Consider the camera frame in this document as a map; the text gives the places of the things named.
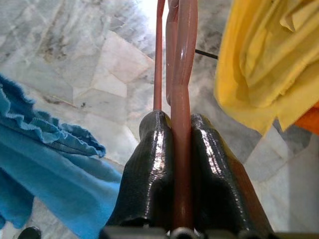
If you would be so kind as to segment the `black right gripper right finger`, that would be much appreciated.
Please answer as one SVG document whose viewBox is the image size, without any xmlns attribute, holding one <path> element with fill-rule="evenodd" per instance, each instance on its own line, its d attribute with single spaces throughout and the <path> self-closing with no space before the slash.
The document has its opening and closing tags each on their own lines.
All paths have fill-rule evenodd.
<svg viewBox="0 0 319 239">
<path fill-rule="evenodd" d="M 271 235 L 273 229 L 242 163 L 201 114 L 191 116 L 195 167 L 195 228 L 234 235 Z"/>
</svg>

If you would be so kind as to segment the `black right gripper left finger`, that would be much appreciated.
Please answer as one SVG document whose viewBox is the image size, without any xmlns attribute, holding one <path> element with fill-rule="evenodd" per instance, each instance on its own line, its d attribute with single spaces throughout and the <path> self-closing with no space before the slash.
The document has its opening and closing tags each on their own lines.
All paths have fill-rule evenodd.
<svg viewBox="0 0 319 239">
<path fill-rule="evenodd" d="M 170 227 L 173 205 L 173 137 L 163 111 L 147 114 L 140 143 L 126 163 L 109 226 Z"/>
</svg>

